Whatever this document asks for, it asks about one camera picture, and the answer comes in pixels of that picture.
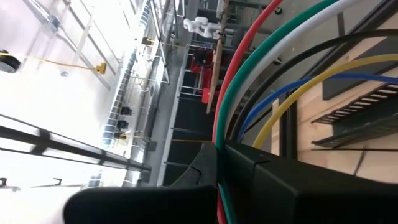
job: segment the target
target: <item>blue cable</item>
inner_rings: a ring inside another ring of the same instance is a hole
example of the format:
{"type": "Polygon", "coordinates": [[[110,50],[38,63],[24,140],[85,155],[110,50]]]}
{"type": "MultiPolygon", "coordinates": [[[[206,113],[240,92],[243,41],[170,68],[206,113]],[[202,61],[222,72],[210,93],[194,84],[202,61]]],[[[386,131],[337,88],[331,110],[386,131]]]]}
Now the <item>blue cable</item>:
{"type": "MultiPolygon", "coordinates": [[[[292,82],[286,86],[283,86],[282,88],[278,89],[277,91],[271,93],[267,98],[262,100],[259,104],[257,104],[248,114],[246,119],[244,120],[244,123],[242,125],[241,130],[239,131],[239,136],[238,139],[242,139],[244,130],[248,128],[250,125],[251,121],[260,113],[261,110],[263,110],[268,104],[272,103],[278,97],[290,90],[294,90],[302,85],[304,83],[308,82],[311,80],[312,77],[304,78],[301,80],[297,80],[296,82],[292,82]]],[[[346,79],[346,78],[351,78],[351,79],[362,79],[362,80],[370,80],[370,81],[380,81],[380,82],[385,82],[385,83],[391,83],[391,84],[398,84],[398,78],[392,78],[392,77],[384,77],[380,75],[369,75],[369,74],[357,74],[357,73],[341,73],[341,74],[336,74],[333,75],[332,77],[328,79],[346,79]]]]}

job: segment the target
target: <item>red machine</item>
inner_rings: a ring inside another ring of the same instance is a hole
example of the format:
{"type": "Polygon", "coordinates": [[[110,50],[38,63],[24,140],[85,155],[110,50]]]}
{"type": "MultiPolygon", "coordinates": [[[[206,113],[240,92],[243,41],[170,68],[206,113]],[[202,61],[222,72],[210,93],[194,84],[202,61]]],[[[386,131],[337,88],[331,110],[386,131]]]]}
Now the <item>red machine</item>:
{"type": "Polygon", "coordinates": [[[202,85],[198,86],[203,89],[200,91],[202,93],[201,101],[203,103],[208,103],[209,95],[210,95],[210,85],[211,85],[211,77],[213,75],[213,50],[208,50],[206,53],[206,62],[204,66],[198,66],[195,64],[195,58],[192,57],[190,70],[193,73],[200,74],[203,71],[202,76],[202,85]]]}

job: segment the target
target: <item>metal frame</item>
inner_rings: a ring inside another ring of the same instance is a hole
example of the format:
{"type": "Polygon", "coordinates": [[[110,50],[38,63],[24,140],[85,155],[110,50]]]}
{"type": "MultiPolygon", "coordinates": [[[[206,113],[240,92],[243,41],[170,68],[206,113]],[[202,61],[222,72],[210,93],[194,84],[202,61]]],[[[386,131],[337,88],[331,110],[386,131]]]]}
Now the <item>metal frame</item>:
{"type": "Polygon", "coordinates": [[[172,128],[174,127],[175,117],[177,116],[178,103],[180,102],[181,90],[178,86],[181,86],[183,83],[183,80],[184,80],[185,67],[187,66],[188,54],[189,54],[189,46],[187,45],[187,46],[185,46],[183,64],[181,65],[180,75],[178,77],[178,82],[177,82],[177,88],[175,89],[175,98],[174,98],[173,107],[172,107],[172,115],[170,117],[169,128],[168,128],[167,135],[166,135],[166,142],[165,142],[164,151],[163,151],[163,155],[162,155],[162,161],[161,161],[160,169],[159,169],[159,175],[157,177],[157,185],[158,186],[163,184],[164,175],[166,172],[166,165],[164,164],[164,162],[166,162],[167,158],[169,157],[169,152],[170,152],[170,147],[171,147],[171,142],[172,142],[172,137],[173,137],[173,129],[172,128]]]}
{"type": "Polygon", "coordinates": [[[180,4],[182,5],[182,15],[177,14],[177,16],[185,18],[185,0],[180,0],[180,4]]]}
{"type": "Polygon", "coordinates": [[[229,4],[239,7],[248,7],[252,9],[265,9],[268,6],[267,4],[258,4],[254,2],[240,1],[240,0],[229,0],[229,4]]]}
{"type": "Polygon", "coordinates": [[[8,120],[17,122],[19,124],[30,126],[29,129],[32,129],[34,130],[34,132],[37,133],[37,134],[32,134],[31,132],[25,133],[20,130],[0,125],[0,138],[11,139],[14,141],[19,141],[34,145],[34,147],[29,152],[18,151],[14,149],[6,149],[6,148],[0,148],[0,151],[17,152],[22,154],[30,154],[33,156],[51,157],[54,159],[83,162],[87,164],[101,165],[101,166],[107,166],[118,169],[133,170],[133,171],[151,170],[149,166],[138,163],[132,159],[126,159],[123,156],[119,156],[112,152],[105,151],[104,149],[91,146],[89,144],[68,138],[66,136],[62,136],[57,133],[52,133],[50,131],[20,121],[15,118],[11,118],[2,114],[0,114],[0,116],[8,120]],[[94,159],[94,161],[98,160],[98,162],[95,163],[95,162],[78,161],[74,159],[66,159],[62,157],[50,156],[45,154],[46,152],[50,151],[68,152],[79,156],[89,157],[94,159]]]}
{"type": "Polygon", "coordinates": [[[177,19],[177,5],[175,3],[175,0],[173,0],[174,2],[174,19],[175,20],[175,24],[174,24],[174,29],[175,29],[175,38],[178,39],[178,19],[177,19]]]}
{"type": "Polygon", "coordinates": [[[162,41],[162,31],[160,29],[159,20],[157,18],[154,0],[149,0],[149,4],[150,4],[150,13],[152,14],[152,19],[153,19],[154,25],[155,25],[156,36],[157,36],[157,39],[159,41],[160,54],[161,54],[161,57],[162,57],[164,68],[165,68],[164,69],[164,71],[165,71],[164,75],[166,76],[166,81],[167,81],[167,84],[169,85],[170,84],[170,78],[169,78],[169,73],[167,71],[167,61],[166,61],[166,54],[165,54],[164,46],[163,46],[164,43],[162,41]]]}
{"type": "MultiPolygon", "coordinates": [[[[195,86],[200,86],[201,79],[202,79],[202,71],[201,71],[201,75],[197,76],[197,78],[199,78],[199,80],[197,82],[195,82],[195,86]]],[[[197,91],[203,91],[202,88],[190,87],[190,86],[179,86],[178,88],[180,88],[180,94],[182,94],[182,95],[199,96],[200,98],[202,97],[201,94],[196,94],[197,91]],[[192,93],[184,92],[183,89],[192,90],[192,93]]]]}
{"type": "MultiPolygon", "coordinates": [[[[393,16],[398,11],[398,0],[384,0],[379,5],[377,5],[361,22],[359,22],[349,34],[362,32],[365,30],[376,29],[381,26],[386,20],[393,16]]],[[[312,68],[310,68],[307,73],[302,77],[316,76],[322,71],[326,70],[328,67],[333,65],[335,61],[341,58],[345,53],[350,51],[355,47],[359,41],[352,41],[346,44],[341,44],[339,46],[331,49],[327,54],[325,54],[320,60],[318,60],[312,68]]],[[[297,103],[295,102],[281,117],[280,120],[280,154],[291,154],[297,155],[297,103]],[[289,139],[289,143],[283,142],[283,140],[289,139]]]]}

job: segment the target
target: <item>wooden panel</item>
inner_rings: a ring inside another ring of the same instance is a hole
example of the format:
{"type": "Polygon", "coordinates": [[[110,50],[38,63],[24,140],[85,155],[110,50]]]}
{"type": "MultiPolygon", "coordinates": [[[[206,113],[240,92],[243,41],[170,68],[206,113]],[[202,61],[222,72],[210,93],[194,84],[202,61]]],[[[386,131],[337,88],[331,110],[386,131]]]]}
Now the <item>wooden panel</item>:
{"type": "MultiPolygon", "coordinates": [[[[228,7],[229,7],[229,0],[224,0],[224,9],[223,9],[223,15],[221,17],[221,29],[220,29],[220,33],[222,34],[224,34],[226,21],[228,18],[228,7]]],[[[207,103],[207,111],[206,111],[207,114],[210,113],[211,106],[213,104],[213,98],[218,83],[218,76],[220,74],[220,64],[221,64],[222,54],[223,54],[223,38],[217,41],[216,51],[213,56],[213,74],[211,76],[210,96],[209,96],[209,102],[207,103]]]]}
{"type": "MultiPolygon", "coordinates": [[[[279,107],[279,100],[275,100],[272,104],[272,114],[275,113],[279,107]]],[[[278,120],[272,127],[271,131],[271,153],[279,156],[279,127],[280,121],[278,120]]]]}
{"type": "MultiPolygon", "coordinates": [[[[379,29],[398,28],[398,14],[391,17],[379,29]]],[[[378,44],[385,37],[365,39],[351,49],[347,54],[337,60],[332,67],[349,62],[358,57],[372,46],[378,44]]],[[[398,77],[398,68],[384,74],[385,76],[398,77]]],[[[298,159],[303,162],[322,166],[329,169],[353,174],[358,164],[360,151],[311,151],[321,148],[311,142],[333,134],[332,127],[327,124],[313,123],[316,118],[346,105],[357,97],[368,93],[380,82],[365,82],[349,91],[342,93],[328,101],[322,100],[322,84],[318,84],[297,101],[297,149],[298,159]]],[[[279,147],[279,127],[272,130],[272,151],[279,147]]],[[[379,139],[368,140],[345,146],[346,148],[384,148],[398,149],[398,134],[385,136],[379,139]]],[[[383,181],[398,183],[398,152],[367,152],[358,171],[358,176],[383,181]]]]}

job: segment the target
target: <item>cable tray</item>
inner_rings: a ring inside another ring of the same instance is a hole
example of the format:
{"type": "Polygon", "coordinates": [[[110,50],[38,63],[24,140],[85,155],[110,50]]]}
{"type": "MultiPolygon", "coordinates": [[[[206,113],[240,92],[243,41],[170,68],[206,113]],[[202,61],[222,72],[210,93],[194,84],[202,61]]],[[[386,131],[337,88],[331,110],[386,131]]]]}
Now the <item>cable tray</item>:
{"type": "Polygon", "coordinates": [[[398,85],[384,84],[353,100],[346,106],[333,110],[331,113],[311,121],[311,123],[335,124],[363,112],[369,107],[387,102],[397,96],[398,85]]]}
{"type": "Polygon", "coordinates": [[[336,148],[347,144],[353,144],[369,139],[394,134],[398,131],[398,113],[384,117],[376,121],[366,123],[360,127],[343,131],[340,134],[312,141],[313,144],[322,147],[336,148]]]}

